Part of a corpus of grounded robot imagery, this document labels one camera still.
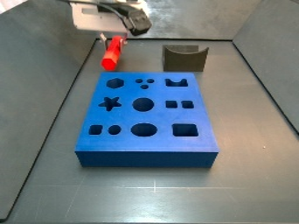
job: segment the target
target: star-shaped hole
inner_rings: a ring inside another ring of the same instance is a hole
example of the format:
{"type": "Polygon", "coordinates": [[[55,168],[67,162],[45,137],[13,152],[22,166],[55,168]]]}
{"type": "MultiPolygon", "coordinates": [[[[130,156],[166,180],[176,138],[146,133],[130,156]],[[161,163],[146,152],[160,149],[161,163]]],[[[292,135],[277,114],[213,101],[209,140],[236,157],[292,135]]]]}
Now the star-shaped hole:
{"type": "Polygon", "coordinates": [[[106,111],[110,111],[111,108],[118,108],[121,104],[117,102],[118,97],[114,98],[103,98],[103,101],[98,104],[99,107],[105,107],[106,111]]]}

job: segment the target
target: shape sorter board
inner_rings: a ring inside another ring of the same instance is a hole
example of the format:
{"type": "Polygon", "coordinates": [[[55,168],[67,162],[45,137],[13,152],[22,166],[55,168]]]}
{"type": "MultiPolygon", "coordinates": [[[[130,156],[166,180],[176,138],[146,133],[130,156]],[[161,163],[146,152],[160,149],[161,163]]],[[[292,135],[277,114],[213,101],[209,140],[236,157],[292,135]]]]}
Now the shape sorter board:
{"type": "Polygon", "coordinates": [[[102,73],[75,145],[81,166],[210,167],[218,147],[192,73],[102,73]]]}

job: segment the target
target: red object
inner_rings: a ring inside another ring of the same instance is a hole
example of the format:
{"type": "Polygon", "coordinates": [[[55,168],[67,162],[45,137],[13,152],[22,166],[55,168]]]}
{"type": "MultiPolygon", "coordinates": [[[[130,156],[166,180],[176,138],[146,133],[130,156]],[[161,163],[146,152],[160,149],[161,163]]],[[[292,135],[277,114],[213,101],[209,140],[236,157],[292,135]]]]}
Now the red object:
{"type": "Polygon", "coordinates": [[[106,71],[113,71],[117,66],[117,60],[119,56],[119,41],[122,37],[114,36],[109,42],[102,60],[101,60],[101,66],[106,71]]]}

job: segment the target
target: gray wall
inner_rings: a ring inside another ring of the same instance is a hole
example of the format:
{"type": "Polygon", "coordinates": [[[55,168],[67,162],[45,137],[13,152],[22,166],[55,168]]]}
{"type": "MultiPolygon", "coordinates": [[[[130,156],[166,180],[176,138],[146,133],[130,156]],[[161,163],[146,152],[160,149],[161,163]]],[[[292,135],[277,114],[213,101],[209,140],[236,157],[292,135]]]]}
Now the gray wall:
{"type": "Polygon", "coordinates": [[[229,39],[260,0],[147,0],[153,27],[142,38],[229,39]]]}
{"type": "Polygon", "coordinates": [[[299,3],[264,0],[233,43],[299,132],[299,3]]]}
{"type": "Polygon", "coordinates": [[[0,220],[93,41],[73,28],[65,3],[30,0],[0,15],[0,220]]]}

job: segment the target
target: gray floor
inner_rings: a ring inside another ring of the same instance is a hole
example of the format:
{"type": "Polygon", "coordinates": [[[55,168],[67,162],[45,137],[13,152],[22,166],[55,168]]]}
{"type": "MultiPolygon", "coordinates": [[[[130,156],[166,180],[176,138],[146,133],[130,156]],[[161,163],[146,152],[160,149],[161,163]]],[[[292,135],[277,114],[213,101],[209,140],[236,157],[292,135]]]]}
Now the gray floor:
{"type": "Polygon", "coordinates": [[[98,79],[95,45],[7,223],[297,222],[299,143],[230,42],[127,43],[118,71],[161,71],[162,45],[209,47],[196,74],[220,153],[210,169],[81,168],[73,153],[98,79]]]}

